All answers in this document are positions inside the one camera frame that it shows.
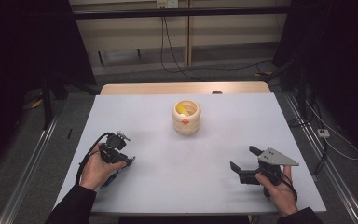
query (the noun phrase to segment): cup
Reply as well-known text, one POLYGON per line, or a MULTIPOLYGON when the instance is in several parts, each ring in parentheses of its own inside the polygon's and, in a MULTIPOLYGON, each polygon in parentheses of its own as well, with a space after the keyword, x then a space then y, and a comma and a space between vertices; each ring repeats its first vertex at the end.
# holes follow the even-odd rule
POLYGON ((200 107, 191 100, 176 103, 172 109, 173 128, 185 135, 190 135, 200 128, 200 107))

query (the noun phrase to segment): gray floor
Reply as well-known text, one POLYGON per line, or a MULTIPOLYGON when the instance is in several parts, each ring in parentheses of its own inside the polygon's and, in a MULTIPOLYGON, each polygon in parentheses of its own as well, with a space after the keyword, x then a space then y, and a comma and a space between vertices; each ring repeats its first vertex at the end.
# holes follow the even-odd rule
MULTIPOLYGON (((272 58, 275 47, 276 44, 199 48, 197 49, 198 51, 196 50, 199 54, 196 52, 194 55, 193 66, 224 69, 242 68, 245 65, 272 58)), ((180 54, 180 49, 174 49, 174 52, 180 54)), ((168 73, 161 70, 159 49, 142 49, 141 53, 142 57, 138 58, 136 51, 102 52, 104 65, 100 64, 97 52, 90 53, 91 65, 98 82, 98 85, 93 88, 100 90, 105 83, 118 82, 193 81, 193 79, 186 77, 182 73, 168 73)), ((170 57, 170 52, 165 49, 164 62, 167 62, 165 65, 173 70, 176 64, 170 57)), ((178 64, 183 65, 183 60, 180 61, 178 56, 176 58, 179 61, 178 64)), ((257 80, 254 72, 258 70, 271 71, 274 69, 274 66, 266 62, 261 63, 258 67, 253 66, 249 69, 235 71, 200 69, 186 70, 185 73, 188 76, 205 81, 248 81, 257 80)), ((286 119, 294 119, 296 117, 295 112, 287 100, 294 93, 282 92, 277 80, 273 80, 269 83, 269 86, 275 93, 286 119)), ((32 176, 30 185, 27 186, 26 194, 21 199, 21 206, 15 211, 13 223, 43 223, 55 203, 62 179, 65 177, 72 156, 75 153, 94 100, 93 96, 79 91, 75 87, 68 86, 67 90, 70 94, 66 101, 52 100, 54 111, 57 113, 63 106, 62 112, 46 145, 46 149, 41 155, 40 163, 35 167, 35 173, 32 176)), ((38 94, 38 90, 30 91, 29 96, 26 97, 31 97, 35 94, 38 94)), ((325 122, 338 130, 338 124, 336 124, 334 117, 329 114, 323 105, 320 106, 325 122)), ((315 121, 316 119, 312 122, 312 127, 315 127, 315 121)), ((43 134, 43 124, 43 106, 24 111, 16 132, 10 136, 7 148, 1 155, 0 216, 7 204, 7 200, 21 178, 28 160, 32 157, 40 136, 43 134)), ((317 153, 315 153, 303 128, 292 128, 292 133, 310 172, 312 172, 318 162, 317 153)), ((342 152, 355 156, 351 146, 336 134, 332 133, 329 140, 334 147, 339 148, 342 152)), ((347 187, 346 192, 353 196, 353 201, 358 205, 358 160, 345 159, 334 150, 329 151, 329 160, 337 169, 338 177, 342 178, 345 187, 347 187)), ((335 181, 332 180, 327 170, 329 167, 331 165, 324 167, 318 175, 319 180, 316 182, 316 186, 327 207, 327 212, 318 214, 318 216, 324 223, 358 223, 358 221, 355 221, 356 218, 351 217, 351 213, 348 212, 351 203, 348 203, 340 193, 341 186, 337 187, 335 181)), ((258 217, 258 223, 274 223, 277 217, 276 215, 260 216, 258 217)), ((93 216, 91 218, 91 223, 116 222, 117 217, 93 216)))

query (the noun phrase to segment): white table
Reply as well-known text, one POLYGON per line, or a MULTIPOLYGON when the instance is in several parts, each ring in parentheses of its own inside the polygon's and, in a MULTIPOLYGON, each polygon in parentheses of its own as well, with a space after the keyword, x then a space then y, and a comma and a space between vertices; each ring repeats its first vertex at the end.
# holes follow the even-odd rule
POLYGON ((116 131, 131 139, 122 152, 136 160, 111 185, 98 189, 94 213, 275 213, 263 187, 240 184, 230 170, 230 161, 242 169, 257 167, 248 146, 273 147, 298 161, 292 169, 298 208, 325 211, 273 93, 97 96, 57 202, 74 185, 78 163, 94 141, 116 131), (196 101, 201 108, 201 127, 190 136, 172 126, 172 107, 183 99, 196 101))

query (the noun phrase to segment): sleeve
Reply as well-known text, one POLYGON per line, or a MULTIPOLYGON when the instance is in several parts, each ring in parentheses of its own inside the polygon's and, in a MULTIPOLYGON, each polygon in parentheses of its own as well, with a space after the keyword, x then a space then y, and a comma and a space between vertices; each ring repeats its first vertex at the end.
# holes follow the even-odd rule
POLYGON ((89 224, 97 192, 74 185, 48 216, 46 224, 89 224))
POLYGON ((305 208, 287 217, 280 217, 278 224, 323 224, 312 209, 305 208))

